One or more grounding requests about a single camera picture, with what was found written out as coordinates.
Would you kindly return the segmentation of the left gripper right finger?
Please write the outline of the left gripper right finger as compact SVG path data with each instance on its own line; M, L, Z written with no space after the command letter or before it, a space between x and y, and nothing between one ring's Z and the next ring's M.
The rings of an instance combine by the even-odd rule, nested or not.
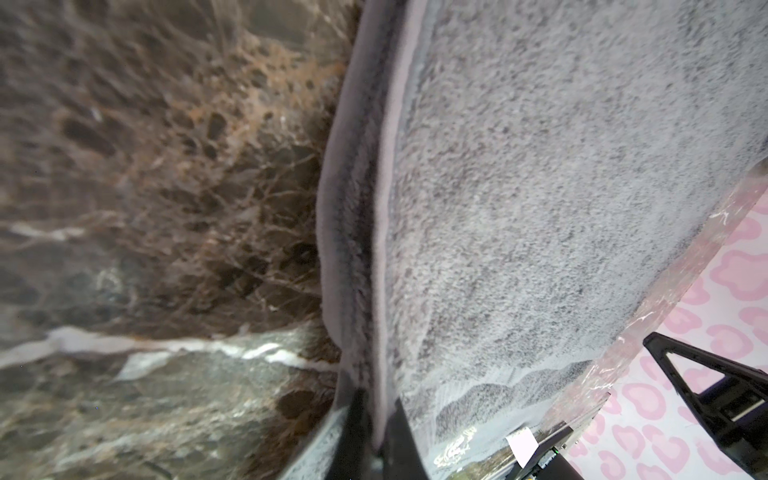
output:
M381 447L383 480L428 480L402 402L395 402Z

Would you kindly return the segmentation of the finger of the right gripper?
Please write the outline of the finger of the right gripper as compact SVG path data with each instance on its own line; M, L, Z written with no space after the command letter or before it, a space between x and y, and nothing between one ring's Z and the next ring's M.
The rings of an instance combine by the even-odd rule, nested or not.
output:
M653 332L643 346L717 448L753 479L767 477L767 374ZM673 365L685 358L723 377L696 393Z

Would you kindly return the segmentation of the grey terry towel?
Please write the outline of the grey terry towel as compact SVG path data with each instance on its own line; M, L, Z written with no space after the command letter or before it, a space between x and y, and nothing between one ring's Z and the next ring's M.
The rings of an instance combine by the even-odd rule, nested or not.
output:
M549 424L766 138L763 1L366 2L316 207L335 401L284 477L358 389L369 479L397 400L432 479Z

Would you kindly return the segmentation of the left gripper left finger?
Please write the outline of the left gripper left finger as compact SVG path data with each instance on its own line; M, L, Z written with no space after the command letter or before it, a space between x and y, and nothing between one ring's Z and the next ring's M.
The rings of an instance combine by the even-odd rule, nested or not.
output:
M368 394L358 389L349 406L344 427L325 480L364 480L371 476L372 426Z

